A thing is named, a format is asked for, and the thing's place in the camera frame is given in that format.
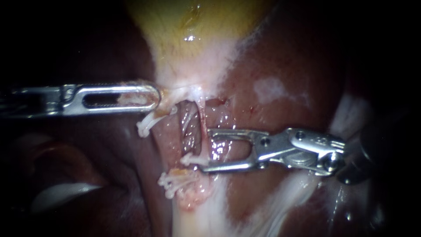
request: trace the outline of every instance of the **metal screw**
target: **metal screw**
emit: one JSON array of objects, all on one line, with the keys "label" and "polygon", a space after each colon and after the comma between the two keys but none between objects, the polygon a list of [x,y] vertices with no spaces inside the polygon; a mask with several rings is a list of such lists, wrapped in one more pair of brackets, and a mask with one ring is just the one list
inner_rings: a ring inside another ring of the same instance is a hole
[{"label": "metal screw", "polygon": [[306,134],[303,132],[303,131],[299,131],[299,132],[297,132],[296,134],[295,134],[295,137],[298,139],[298,140],[302,140],[302,139],[304,139],[304,138],[306,138]]},{"label": "metal screw", "polygon": [[262,146],[264,147],[269,146],[270,143],[271,143],[271,140],[267,137],[262,138],[262,140],[260,140],[260,144],[262,144]]}]

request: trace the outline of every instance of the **metal instrument jaw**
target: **metal instrument jaw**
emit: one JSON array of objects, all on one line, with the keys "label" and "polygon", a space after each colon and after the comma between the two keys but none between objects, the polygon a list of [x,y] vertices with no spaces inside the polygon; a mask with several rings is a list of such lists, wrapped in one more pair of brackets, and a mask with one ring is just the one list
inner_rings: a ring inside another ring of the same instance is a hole
[{"label": "metal instrument jaw", "polygon": [[[136,97],[118,103],[120,96]],[[150,112],[161,101],[159,90],[147,81],[127,85],[62,85],[14,89],[0,98],[0,118],[43,118],[123,112]]]},{"label": "metal instrument jaw", "polygon": [[244,172],[265,169],[270,163],[288,168],[308,169],[317,176],[330,176],[344,166],[344,142],[328,134],[288,128],[282,133],[241,129],[208,129],[211,140],[245,140],[251,143],[250,155],[235,162],[211,162],[199,166],[204,173]]}]

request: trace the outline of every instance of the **white fibrous tissue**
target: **white fibrous tissue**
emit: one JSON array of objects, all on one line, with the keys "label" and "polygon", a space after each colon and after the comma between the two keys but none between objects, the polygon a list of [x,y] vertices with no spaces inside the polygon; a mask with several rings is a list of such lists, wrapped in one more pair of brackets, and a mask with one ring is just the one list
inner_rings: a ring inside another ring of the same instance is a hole
[{"label": "white fibrous tissue", "polygon": [[165,197],[172,199],[175,193],[189,183],[198,181],[194,171],[187,169],[171,169],[168,174],[162,173],[158,185],[164,187]]},{"label": "white fibrous tissue", "polygon": [[190,164],[197,164],[203,166],[209,165],[209,159],[203,158],[201,155],[193,155],[191,152],[183,156],[180,159],[180,162],[185,166],[189,166]]}]

